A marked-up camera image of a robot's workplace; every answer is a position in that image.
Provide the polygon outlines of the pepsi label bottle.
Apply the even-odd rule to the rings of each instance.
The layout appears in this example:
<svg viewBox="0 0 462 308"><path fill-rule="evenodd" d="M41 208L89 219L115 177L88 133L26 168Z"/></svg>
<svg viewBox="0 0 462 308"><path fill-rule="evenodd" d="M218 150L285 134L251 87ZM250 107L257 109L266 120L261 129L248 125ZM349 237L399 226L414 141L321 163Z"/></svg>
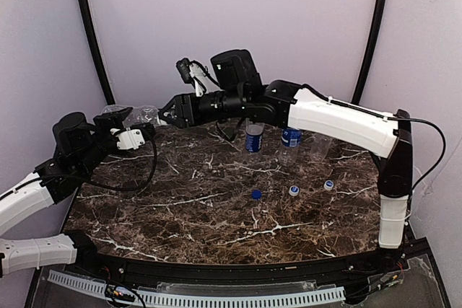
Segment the pepsi label bottle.
<svg viewBox="0 0 462 308"><path fill-rule="evenodd" d="M245 124L245 149L251 154L261 151L263 143L264 124L256 123L250 119Z"/></svg>

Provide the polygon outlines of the black front table rail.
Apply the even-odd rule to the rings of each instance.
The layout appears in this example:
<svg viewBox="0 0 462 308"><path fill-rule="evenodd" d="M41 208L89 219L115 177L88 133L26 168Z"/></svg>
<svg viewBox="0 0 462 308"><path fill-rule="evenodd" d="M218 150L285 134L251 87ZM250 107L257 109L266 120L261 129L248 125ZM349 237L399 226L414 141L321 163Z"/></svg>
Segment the black front table rail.
<svg viewBox="0 0 462 308"><path fill-rule="evenodd" d="M76 243L73 266L129 286L154 287L161 282L211 285L259 285L315 281L317 284L357 285L370 276L398 270L398 264L415 249L415 239L406 239L397 250L369 252L324 260L267 265L192 265L135 260L100 254L95 243L81 230L64 233Z"/></svg>

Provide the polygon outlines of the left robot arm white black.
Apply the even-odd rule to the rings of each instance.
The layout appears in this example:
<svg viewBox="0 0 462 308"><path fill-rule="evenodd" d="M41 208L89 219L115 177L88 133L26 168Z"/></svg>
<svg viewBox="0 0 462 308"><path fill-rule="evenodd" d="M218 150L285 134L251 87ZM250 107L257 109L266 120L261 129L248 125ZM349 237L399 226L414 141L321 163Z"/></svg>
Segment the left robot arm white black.
<svg viewBox="0 0 462 308"><path fill-rule="evenodd" d="M136 150L154 141L154 123L126 122L132 107L94 117L89 123L82 112L65 115L52 128L56 141L53 157L38 165L21 182L1 194L1 232L5 233L38 211L73 195L83 184L108 189L91 179L94 170L110 154ZM90 261L97 248L82 231L53 237L1 240L1 275L48 265Z"/></svg>

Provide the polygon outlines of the clear plastic bottle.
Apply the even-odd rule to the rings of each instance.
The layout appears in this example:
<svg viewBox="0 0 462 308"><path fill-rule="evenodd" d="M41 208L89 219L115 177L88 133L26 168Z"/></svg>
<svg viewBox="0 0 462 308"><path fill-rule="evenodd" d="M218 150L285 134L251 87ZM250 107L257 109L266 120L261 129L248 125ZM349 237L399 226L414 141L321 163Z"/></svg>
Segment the clear plastic bottle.
<svg viewBox="0 0 462 308"><path fill-rule="evenodd" d="M322 162L331 147L332 138L321 133L313 134L313 142L310 147L310 160L312 162Z"/></svg>

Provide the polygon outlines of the black frame post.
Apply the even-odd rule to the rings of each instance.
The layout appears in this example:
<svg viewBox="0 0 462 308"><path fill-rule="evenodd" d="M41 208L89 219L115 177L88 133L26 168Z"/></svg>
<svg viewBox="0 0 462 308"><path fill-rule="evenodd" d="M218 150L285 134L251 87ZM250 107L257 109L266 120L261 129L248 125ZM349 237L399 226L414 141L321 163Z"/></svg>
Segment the black frame post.
<svg viewBox="0 0 462 308"><path fill-rule="evenodd" d="M95 23L92 18L92 11L90 9L90 0L77 0L84 26L84 32L87 39L87 44L92 57L92 62L97 74L97 80L100 85L101 91L106 105L116 104L116 99L110 85L110 80L106 71L103 55L98 43L97 33L95 30Z"/></svg>
<svg viewBox="0 0 462 308"><path fill-rule="evenodd" d="M385 9L386 0L375 0L375 5L372 13L370 24L370 31L365 46L365 52L360 66L359 75L352 95L351 103L359 105L362 99L365 85L372 65L372 59L375 53L375 48L380 33L381 23L383 19L383 12Z"/></svg>

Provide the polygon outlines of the left black frame post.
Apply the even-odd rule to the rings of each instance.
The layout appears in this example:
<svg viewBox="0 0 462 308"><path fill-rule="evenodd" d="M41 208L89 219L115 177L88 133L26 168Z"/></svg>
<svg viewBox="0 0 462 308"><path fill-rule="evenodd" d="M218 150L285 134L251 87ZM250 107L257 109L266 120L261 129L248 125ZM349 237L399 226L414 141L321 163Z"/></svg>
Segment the left black frame post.
<svg viewBox="0 0 462 308"><path fill-rule="evenodd" d="M106 71L103 55L98 43L97 33L95 30L95 23L92 18L92 11L90 9L90 0L77 0L84 26L84 32L87 39L87 44L92 57L92 62L97 74L97 80L100 85L101 91L106 105L116 104L116 99L110 85L110 80Z"/></svg>

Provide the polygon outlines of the white blue bottle cap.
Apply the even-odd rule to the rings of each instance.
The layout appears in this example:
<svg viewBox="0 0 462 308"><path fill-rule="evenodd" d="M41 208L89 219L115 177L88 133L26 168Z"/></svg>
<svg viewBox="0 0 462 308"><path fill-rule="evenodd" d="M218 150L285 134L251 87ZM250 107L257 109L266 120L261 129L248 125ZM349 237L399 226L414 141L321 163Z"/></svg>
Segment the white blue bottle cap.
<svg viewBox="0 0 462 308"><path fill-rule="evenodd" d="M333 188L334 188L334 183L331 180L327 180L324 182L325 190L332 190Z"/></svg>

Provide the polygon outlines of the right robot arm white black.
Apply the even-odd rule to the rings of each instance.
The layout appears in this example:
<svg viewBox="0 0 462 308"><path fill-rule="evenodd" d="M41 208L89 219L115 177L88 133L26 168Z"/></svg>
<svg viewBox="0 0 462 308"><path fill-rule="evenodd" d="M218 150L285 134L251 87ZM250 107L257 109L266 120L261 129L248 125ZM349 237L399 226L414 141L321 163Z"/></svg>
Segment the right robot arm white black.
<svg viewBox="0 0 462 308"><path fill-rule="evenodd" d="M404 236L411 196L413 145L410 116L386 113L328 97L308 84L275 80L263 84L251 54L234 49L211 59L219 90L178 94L159 117L178 128L229 118L247 118L279 128L320 133L378 158L380 231L378 245L397 249Z"/></svg>

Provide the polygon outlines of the blue label water bottle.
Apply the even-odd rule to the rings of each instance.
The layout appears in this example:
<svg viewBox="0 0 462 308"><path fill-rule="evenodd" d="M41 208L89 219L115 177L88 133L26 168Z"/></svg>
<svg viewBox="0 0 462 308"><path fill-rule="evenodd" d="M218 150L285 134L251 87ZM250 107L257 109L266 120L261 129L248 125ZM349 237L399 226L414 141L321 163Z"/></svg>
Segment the blue label water bottle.
<svg viewBox="0 0 462 308"><path fill-rule="evenodd" d="M282 130L279 162L283 166L291 166L297 160L298 150L302 139L302 131L293 128Z"/></svg>

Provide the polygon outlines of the solid blue bottle cap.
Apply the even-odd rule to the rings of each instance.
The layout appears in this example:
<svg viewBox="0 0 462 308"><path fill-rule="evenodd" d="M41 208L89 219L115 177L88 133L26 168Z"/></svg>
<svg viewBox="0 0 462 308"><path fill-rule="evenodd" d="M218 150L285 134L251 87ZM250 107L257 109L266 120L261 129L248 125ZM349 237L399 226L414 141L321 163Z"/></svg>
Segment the solid blue bottle cap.
<svg viewBox="0 0 462 308"><path fill-rule="evenodd" d="M260 200L262 197L262 192L260 190L252 190L251 198L253 200Z"/></svg>

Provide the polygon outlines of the right black frame post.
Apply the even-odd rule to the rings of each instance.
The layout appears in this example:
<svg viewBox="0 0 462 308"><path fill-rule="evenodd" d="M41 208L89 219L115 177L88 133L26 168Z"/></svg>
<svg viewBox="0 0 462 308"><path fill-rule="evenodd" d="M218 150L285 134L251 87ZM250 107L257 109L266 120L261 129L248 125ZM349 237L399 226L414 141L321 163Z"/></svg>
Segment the right black frame post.
<svg viewBox="0 0 462 308"><path fill-rule="evenodd" d="M370 31L365 46L365 52L360 66L359 75L352 95L351 103L359 105L362 99L365 85L372 65L372 59L375 53L375 48L380 33L381 23L383 19L383 12L385 9L386 0L375 0L375 5L372 13L370 24Z"/></svg>

